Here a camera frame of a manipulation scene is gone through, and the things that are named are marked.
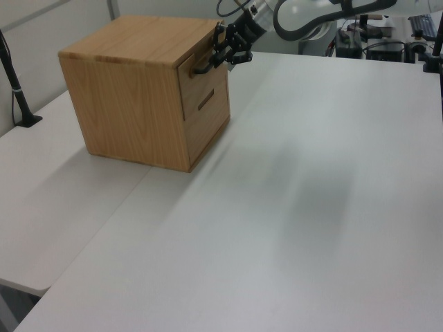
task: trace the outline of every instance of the black stand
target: black stand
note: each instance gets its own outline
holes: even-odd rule
[[[437,37],[435,38],[435,45],[432,54],[426,54],[426,63],[423,65],[423,71],[425,73],[439,73],[440,64],[442,63],[442,57],[440,53],[442,52],[443,45],[443,16],[440,19],[440,26],[438,27]]]
[[[21,109],[22,120],[17,123],[17,126],[25,128],[32,127],[37,122],[39,122],[42,119],[42,117],[35,116],[30,112],[28,103],[26,102],[25,95],[21,90],[19,79],[17,78],[14,67],[12,66],[12,61],[10,55],[8,54],[8,49],[6,47],[6,43],[4,41],[4,37],[1,31],[0,31],[0,59],[1,63],[3,64],[3,67],[5,68],[5,72],[6,75],[8,76],[9,83],[11,84],[12,92],[14,93],[15,98],[17,99],[17,102],[19,103]]]

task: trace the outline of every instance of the drawer handle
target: drawer handle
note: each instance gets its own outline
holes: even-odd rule
[[[209,101],[209,99],[211,99],[211,97],[214,95],[214,89],[212,89],[212,91],[206,96],[205,99],[203,99],[203,102],[200,103],[199,105],[199,111],[203,108],[203,106],[206,105],[206,103]]]

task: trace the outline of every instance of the white table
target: white table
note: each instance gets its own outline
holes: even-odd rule
[[[438,76],[254,56],[209,157],[153,168],[17,332],[440,331]]]
[[[0,138],[0,284],[42,296],[150,167],[90,156],[69,94]]]

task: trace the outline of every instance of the wood grain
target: wood grain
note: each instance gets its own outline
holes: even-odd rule
[[[191,68],[196,64],[196,58],[191,55],[178,68],[183,114],[185,120],[194,112],[198,112],[199,105],[206,96],[226,79],[228,69],[224,64],[216,69],[211,69],[205,75],[195,75],[191,78]]]
[[[219,20],[121,16],[59,52],[59,57],[177,67],[202,46],[208,49]]]
[[[191,165],[204,151],[210,139],[230,118],[226,79],[214,88],[214,96],[185,121],[186,140]]]
[[[188,170],[177,73],[61,58],[89,153]]]
[[[216,23],[122,17],[59,52],[89,153],[190,172],[230,118],[226,67],[190,75]]]

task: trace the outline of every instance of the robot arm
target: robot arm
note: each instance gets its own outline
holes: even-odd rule
[[[275,30],[288,41],[322,37],[333,21],[361,14],[377,13],[409,17],[443,10],[443,0],[256,0],[232,24],[217,24],[215,53],[207,67],[196,74],[217,68],[223,62],[240,64],[252,60],[251,47],[266,31]],[[225,33],[223,41],[219,36]]]

